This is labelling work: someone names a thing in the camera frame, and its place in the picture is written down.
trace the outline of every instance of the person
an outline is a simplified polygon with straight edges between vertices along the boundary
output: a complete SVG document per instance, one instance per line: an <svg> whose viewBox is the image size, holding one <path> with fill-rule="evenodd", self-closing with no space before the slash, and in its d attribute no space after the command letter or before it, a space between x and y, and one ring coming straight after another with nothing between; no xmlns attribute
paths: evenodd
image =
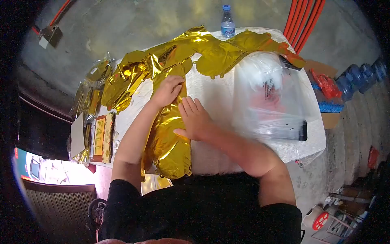
<svg viewBox="0 0 390 244"><path fill-rule="evenodd" d="M198 99L179 104L185 130L245 172L189 176L140 195L140 159L159 111L184 81L168 76L125 133L113 162L100 243L300 243L301 212L287 167L267 146L218 127Z"/></svg>

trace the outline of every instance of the white paper sheet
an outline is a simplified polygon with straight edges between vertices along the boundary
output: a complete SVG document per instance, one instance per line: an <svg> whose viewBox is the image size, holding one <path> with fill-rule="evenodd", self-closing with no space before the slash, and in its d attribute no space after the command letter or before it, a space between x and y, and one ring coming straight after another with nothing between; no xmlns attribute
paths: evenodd
<svg viewBox="0 0 390 244"><path fill-rule="evenodd" d="M71 157L81 153L84 149L83 114L81 113L71 125Z"/></svg>

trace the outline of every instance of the white table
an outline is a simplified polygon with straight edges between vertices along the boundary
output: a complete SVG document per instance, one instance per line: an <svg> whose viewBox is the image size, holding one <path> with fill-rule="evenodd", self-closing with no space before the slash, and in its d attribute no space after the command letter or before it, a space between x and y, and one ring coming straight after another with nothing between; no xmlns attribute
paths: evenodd
<svg viewBox="0 0 390 244"><path fill-rule="evenodd" d="M282 32L279 30L272 30L266 28L236 28L236 33L245 31L246 29L256 32L265 33L269 32L272 35L272 39L277 42L287 42ZM211 33L214 37L220 40L226 40L220 31ZM192 57L192 61L196 61L201 55L195 54ZM302 81L302 90L308 94L310 102L316 108L316 116L314 120L307 124L308 139L307 141L289 141L289 140L264 140L264 142L275 150L283 162L287 163L292 160L298 160L310 155L320 154L326 147L325 131L321 119L321 114L318 108L317 99L314 94L313 88L310 84L309 78L305 71L302 69L298 71L299 78ZM186 85L188 95L192 98L198 98L205 109L209 112L211 118L220 125L225 126L227 129L228 122L231 121L232 101L233 101L233 84L234 84L234 69L230 70L223 78L216 77L214 80L210 77L201 75L196 70L196 65L186 75ZM118 133L116 140L123 138L126 130L131 125L137 114L141 111L145 103L150 99L152 95L152 81L146 80L143 82L133 95L130 106L119 113L115 120L115 130ZM107 114L107 108L101 107L98 112L98 116ZM230 159L214 150L210 146L202 142L191 142L191 155L192 155L192 168L193 174L222 174L222 173L234 173L242 172L243 170ZM95 163L96 165L103 165L106 167L112 167L111 164Z"/></svg>

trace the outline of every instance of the red plastic bag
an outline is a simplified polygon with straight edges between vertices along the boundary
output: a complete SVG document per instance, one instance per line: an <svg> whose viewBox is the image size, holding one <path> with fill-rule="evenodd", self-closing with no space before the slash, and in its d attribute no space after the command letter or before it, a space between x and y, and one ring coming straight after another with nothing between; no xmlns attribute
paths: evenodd
<svg viewBox="0 0 390 244"><path fill-rule="evenodd" d="M310 72L313 75L313 78L318 84L318 86L321 88L322 93L327 99L341 97L341 91L339 90L339 88L336 86L336 84L333 82L331 78L329 78L324 74L316 75L313 69L310 69Z"/></svg>

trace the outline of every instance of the orange pipe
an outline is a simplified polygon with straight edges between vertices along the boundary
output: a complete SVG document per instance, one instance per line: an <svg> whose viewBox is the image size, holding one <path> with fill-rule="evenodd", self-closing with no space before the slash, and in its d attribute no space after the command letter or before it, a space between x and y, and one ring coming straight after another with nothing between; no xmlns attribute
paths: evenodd
<svg viewBox="0 0 390 244"><path fill-rule="evenodd" d="M294 15L296 3L297 3L297 0L292 0L291 7L290 7L290 12L289 12L289 17L287 18L286 27L284 27L284 31L283 31L283 35L284 36L286 36L287 32L289 31L289 28L290 28L290 25L291 25L291 21L293 19L292 17Z"/></svg>
<svg viewBox="0 0 390 244"><path fill-rule="evenodd" d="M35 34L39 35L39 31L35 27L31 27L31 29L35 32Z"/></svg>
<svg viewBox="0 0 390 244"><path fill-rule="evenodd" d="M306 5L305 14L303 15L303 18L301 20L301 23L299 24L298 31L295 34L295 37L291 43L291 46L295 48L295 44L298 41L298 38L301 36L302 29L305 26L305 23L307 21L307 17L309 16L310 11L312 10L313 0L309 0L309 3Z"/></svg>
<svg viewBox="0 0 390 244"><path fill-rule="evenodd" d="M298 14L301 11L302 2L303 2L302 0L298 1L298 5L296 6L296 9L295 9L295 12L294 12L294 16L292 18L291 26L289 28L289 31L287 32L287 36L286 36L287 40L290 39L291 34L293 32L293 28L295 26L296 20L298 19Z"/></svg>
<svg viewBox="0 0 390 244"><path fill-rule="evenodd" d="M309 38L310 34L312 33L314 27L316 26L316 23L317 23L317 20L319 18L319 16L321 15L321 12L322 12L322 9L324 8L324 5L325 5L325 0L322 0L321 1L321 4L316 12L316 16L314 17L314 20L312 22L312 24L310 25L310 28L309 28L309 31L306 33L301 45L298 47L297 49L297 54L299 54L303 48L303 46L305 45L307 39Z"/></svg>
<svg viewBox="0 0 390 244"><path fill-rule="evenodd" d="M320 3L321 3L321 0L316 0L316 3L314 4L313 11L310 14L309 20L307 21L306 26L303 29L302 35L298 39L298 44L296 45L297 48L299 48L301 46L301 44L303 42L303 39L305 38L307 32L309 31L309 28L310 28L310 26L311 26L311 24L312 24L312 22L314 20L314 17L315 17L315 15L317 13L317 10L318 10L318 7L319 7Z"/></svg>
<svg viewBox="0 0 390 244"><path fill-rule="evenodd" d="M71 0L67 0L64 5L62 5L62 7L60 8L60 10L58 10L57 14L54 16L53 20L50 22L50 26L52 26L54 24L54 22L57 20L58 16L62 13L62 11L64 10L64 8L66 8L66 6L68 6L68 4L70 3Z"/></svg>
<svg viewBox="0 0 390 244"><path fill-rule="evenodd" d="M292 29L292 34L291 34L290 39L289 39L290 43L293 41L294 37L297 34L298 26L301 25L301 23L302 23L302 16L303 16L303 13L305 12L304 10L306 9L306 6L307 6L307 0L303 0L301 9L299 11L298 19L294 25L294 28Z"/></svg>

